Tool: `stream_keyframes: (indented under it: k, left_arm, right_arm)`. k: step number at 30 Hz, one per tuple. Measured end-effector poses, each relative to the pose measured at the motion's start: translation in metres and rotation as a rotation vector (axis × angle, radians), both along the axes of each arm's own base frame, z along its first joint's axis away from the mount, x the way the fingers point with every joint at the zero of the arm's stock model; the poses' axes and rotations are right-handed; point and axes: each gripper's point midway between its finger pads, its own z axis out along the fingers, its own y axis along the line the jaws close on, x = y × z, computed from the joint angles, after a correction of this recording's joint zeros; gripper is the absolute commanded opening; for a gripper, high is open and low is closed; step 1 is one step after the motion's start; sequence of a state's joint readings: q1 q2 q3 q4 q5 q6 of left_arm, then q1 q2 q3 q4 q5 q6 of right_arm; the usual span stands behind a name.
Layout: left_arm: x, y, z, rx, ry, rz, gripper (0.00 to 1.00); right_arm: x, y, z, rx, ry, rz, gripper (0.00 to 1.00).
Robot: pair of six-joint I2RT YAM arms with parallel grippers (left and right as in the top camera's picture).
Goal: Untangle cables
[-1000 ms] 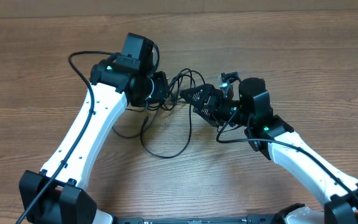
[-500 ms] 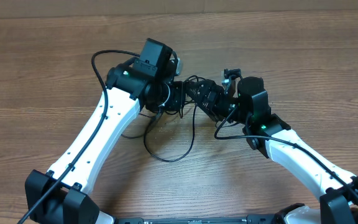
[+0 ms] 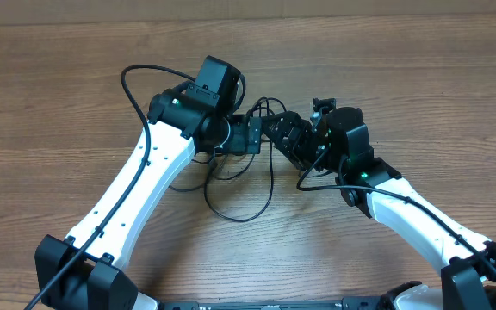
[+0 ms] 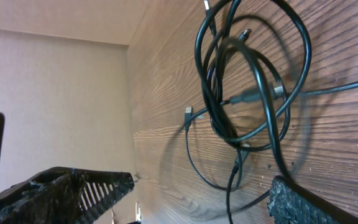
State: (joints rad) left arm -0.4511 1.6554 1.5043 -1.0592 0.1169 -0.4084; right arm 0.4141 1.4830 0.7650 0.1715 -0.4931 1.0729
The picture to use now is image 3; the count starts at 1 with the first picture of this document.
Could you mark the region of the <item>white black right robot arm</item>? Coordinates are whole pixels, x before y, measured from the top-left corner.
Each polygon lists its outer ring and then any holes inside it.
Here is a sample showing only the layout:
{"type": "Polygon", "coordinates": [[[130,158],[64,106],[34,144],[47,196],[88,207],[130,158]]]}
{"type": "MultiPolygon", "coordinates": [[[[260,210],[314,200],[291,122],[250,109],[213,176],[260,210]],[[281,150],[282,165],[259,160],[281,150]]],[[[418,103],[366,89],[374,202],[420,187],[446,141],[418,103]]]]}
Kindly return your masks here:
{"type": "Polygon", "coordinates": [[[325,108],[309,121],[282,112],[263,117],[261,132],[304,176],[335,173],[331,190],[400,235],[441,277],[439,289],[401,284],[374,309],[496,309],[496,241],[451,219],[376,157],[360,109],[325,108]]]}

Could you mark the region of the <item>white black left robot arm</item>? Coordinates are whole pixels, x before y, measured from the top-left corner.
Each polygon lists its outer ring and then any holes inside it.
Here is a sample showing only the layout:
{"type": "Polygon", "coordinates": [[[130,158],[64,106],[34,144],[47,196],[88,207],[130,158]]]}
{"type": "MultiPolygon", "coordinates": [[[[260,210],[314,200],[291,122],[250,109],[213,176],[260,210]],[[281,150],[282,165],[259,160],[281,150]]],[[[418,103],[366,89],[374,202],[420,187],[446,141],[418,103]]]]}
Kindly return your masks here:
{"type": "Polygon", "coordinates": [[[98,203],[63,239],[47,235],[35,254],[37,295],[27,304],[52,309],[158,309],[126,275],[146,222],[177,175],[199,152],[223,152],[230,120],[245,96],[245,77],[208,56],[196,77],[133,105],[142,132],[98,203]]]}

